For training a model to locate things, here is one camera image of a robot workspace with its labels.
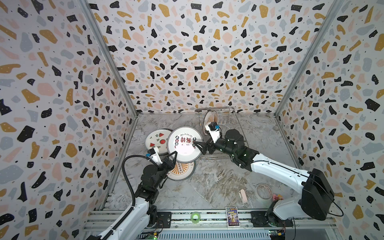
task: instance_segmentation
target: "cable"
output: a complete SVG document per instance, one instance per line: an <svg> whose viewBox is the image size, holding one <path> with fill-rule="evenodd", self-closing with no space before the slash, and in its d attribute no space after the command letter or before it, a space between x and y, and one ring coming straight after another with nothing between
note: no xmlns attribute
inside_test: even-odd
<svg viewBox="0 0 384 240"><path fill-rule="evenodd" d="M164 229L164 222L163 222L163 220L159 219L159 221L162 222L162 228L161 228L161 231L159 231L157 234L161 233L163 231L163 229Z"/></svg>
<svg viewBox="0 0 384 240"><path fill-rule="evenodd" d="M153 165L155 165L156 167L157 167L157 169L159 169L159 165L157 165L156 163L155 163L155 161L153 161L153 159L151 158L151 159L149 159L149 161L153 164Z"/></svg>
<svg viewBox="0 0 384 240"><path fill-rule="evenodd" d="M127 173L125 172L125 166L124 166L124 165L125 165L125 162L126 162L128 159L132 158L132 157L142 157L142 158L145 158L145 159L147 159L147 160L149 160L149 158L146 157L146 156L142 156L142 155L130 155L130 156L124 158L124 160L123 160L122 163L121 163L121 171L122 171L122 174L123 174L123 176L124 176L124 178L125 178L125 181L127 182L129 191L131 192L131 195L132 195L132 206L135 206L135 203L136 203L136 200L135 200L135 193L133 192L133 188L132 188L132 186L131 186L131 183L130 183L129 180L128 180Z"/></svg>
<svg viewBox="0 0 384 240"><path fill-rule="evenodd" d="M300 174L300 173L298 173L298 172L295 172L294 170L292 170L292 169L289 169L289 168L287 168L287 167L284 167L284 166L281 166L281 165L279 165L279 164L277 164L277 163L274 163L274 162L270 162L270 161L266 161L266 160L257 160L257 161L254 161L254 162L266 162L266 163L268 163L268 164L274 164L274 165L277 165L277 166L279 166L279 167L283 167L283 168L285 168L285 169L287 169L287 170L289 170L289 171L292 171L292 172L294 172L294 173L296 173L296 174Z"/></svg>
<svg viewBox="0 0 384 240"><path fill-rule="evenodd" d="M151 232L142 232L141 234L151 234L153 232L155 232L157 230L157 228L159 227L159 221L156 221L157 225L156 225L156 228L155 230L151 231Z"/></svg>
<svg viewBox="0 0 384 240"><path fill-rule="evenodd" d="M314 179L311 179L312 181L314 181L315 183L317 183L317 185L319 185L320 187L321 187L321 189L323 189L323 191L324 192L327 192L321 185L320 185L320 183L318 183L317 181L315 181ZM334 205L336 205L336 207L338 207L338 209L340 209L340 211L341 211L341 215L335 215L335 214L332 214L332 213L330 213L330 212L328 212L328 214L330 214L330 215L333 215L333 216L336 216L336 217L342 217L342 216L344 216L344 212L343 212L343 210L339 207L339 205L337 205L336 203L335 203L335 201L334 200L332 200L332 198L327 194L327 197L334 203Z"/></svg>
<svg viewBox="0 0 384 240"><path fill-rule="evenodd" d="M293 225L295 226L295 235L293 236L292 240L295 240L295 238L296 238L296 223L295 223L295 218L292 217L292 219L293 219Z"/></svg>

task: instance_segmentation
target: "marble surface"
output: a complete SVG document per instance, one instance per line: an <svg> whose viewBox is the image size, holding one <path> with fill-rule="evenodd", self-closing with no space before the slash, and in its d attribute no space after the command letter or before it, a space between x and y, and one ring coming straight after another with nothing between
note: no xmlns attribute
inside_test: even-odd
<svg viewBox="0 0 384 240"><path fill-rule="evenodd" d="M250 148L276 161L294 166L273 116L238 114L238 119ZM145 155L145 139L154 130L176 129L181 126L196 127L195 115L139 115L127 156ZM126 172L134 190L137 189L142 171L148 164L148 161L140 158L132 158L126 162ZM197 160L195 172L190 178L180 182L167 180L159 190L155 204L158 209L223 209L226 206L267 208L270 202L259 199L255 194L259 183L268 184L273 193L281 194L284 198L294 193L291 188L270 177L237 167L229 158ZM241 202L238 194L240 189L245 189L248 203ZM131 202L131 195L121 171L110 195L105 210L124 210Z"/></svg>

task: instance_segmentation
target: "plate in dish rack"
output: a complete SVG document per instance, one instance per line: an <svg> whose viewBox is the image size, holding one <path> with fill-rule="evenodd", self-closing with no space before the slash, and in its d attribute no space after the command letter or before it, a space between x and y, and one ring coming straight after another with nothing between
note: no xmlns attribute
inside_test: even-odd
<svg viewBox="0 0 384 240"><path fill-rule="evenodd" d="M169 135L168 152L177 151L176 160L179 162L193 162L201 154L193 141L202 141L200 133L192 127L179 127Z"/></svg>
<svg viewBox="0 0 384 240"><path fill-rule="evenodd" d="M171 132L172 131L168 129L159 129L151 132L145 140L145 147L148 150L157 147L159 149L159 155L168 153L167 142Z"/></svg>
<svg viewBox="0 0 384 240"><path fill-rule="evenodd" d="M173 170L168 172L168 178L173 181L182 181L189 178L195 171L195 162L177 162Z"/></svg>
<svg viewBox="0 0 384 240"><path fill-rule="evenodd" d="M208 135L208 132L207 132L206 129L205 129L205 125L206 125L207 123L213 122L214 119L215 119L215 114L214 114L214 112L211 111L211 110L208 110L207 113L205 114L204 121L203 121L203 134L204 134L204 135L206 135L206 136Z"/></svg>

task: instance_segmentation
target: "card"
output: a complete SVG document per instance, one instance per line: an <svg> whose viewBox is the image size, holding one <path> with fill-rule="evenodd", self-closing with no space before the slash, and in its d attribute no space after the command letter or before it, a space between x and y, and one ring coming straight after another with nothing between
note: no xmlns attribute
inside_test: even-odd
<svg viewBox="0 0 384 240"><path fill-rule="evenodd" d="M226 207L228 227L240 227L237 207Z"/></svg>

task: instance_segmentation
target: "black mount plate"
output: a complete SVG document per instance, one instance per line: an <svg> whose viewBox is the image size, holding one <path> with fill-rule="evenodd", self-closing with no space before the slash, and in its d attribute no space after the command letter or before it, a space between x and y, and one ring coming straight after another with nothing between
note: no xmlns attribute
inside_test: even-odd
<svg viewBox="0 0 384 240"><path fill-rule="evenodd" d="M268 220L266 219L266 211L252 211L251 222L253 227L270 227ZM281 220L277 223L276 227L283 227L285 223L286 227L293 227L292 220Z"/></svg>
<svg viewBox="0 0 384 240"><path fill-rule="evenodd" d="M170 221L172 219L172 212L157 212L156 220L159 221L158 229L170 228Z"/></svg>

